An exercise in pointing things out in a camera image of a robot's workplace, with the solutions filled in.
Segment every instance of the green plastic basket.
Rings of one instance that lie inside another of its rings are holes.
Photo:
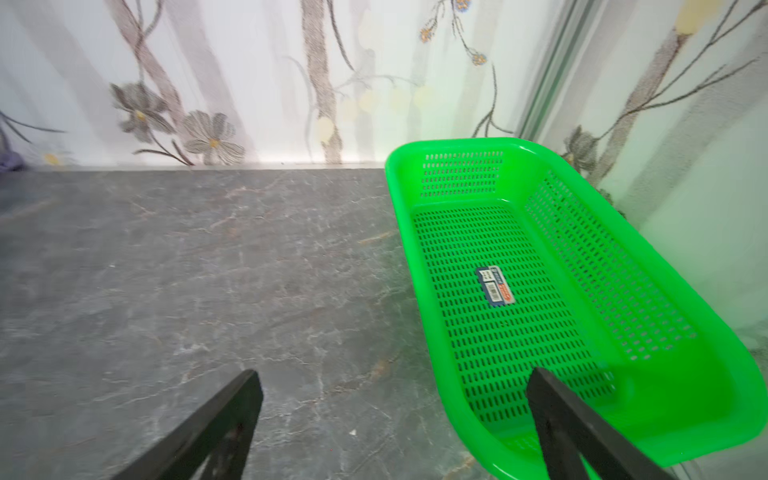
[[[534,366],[662,466],[766,424],[766,386],[736,335],[554,152],[417,142],[386,176],[445,411],[493,475],[547,478],[525,399]],[[492,305],[488,266],[514,303]]]

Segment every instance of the gray marble countertop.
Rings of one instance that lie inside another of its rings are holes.
[[[381,170],[0,177],[0,478],[110,478],[239,371],[244,478],[488,478]]]

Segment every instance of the wall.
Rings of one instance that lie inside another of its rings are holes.
[[[357,164],[508,135],[562,3],[7,0],[5,149],[32,165]]]
[[[539,139],[745,335],[768,326],[765,7],[612,2]]]

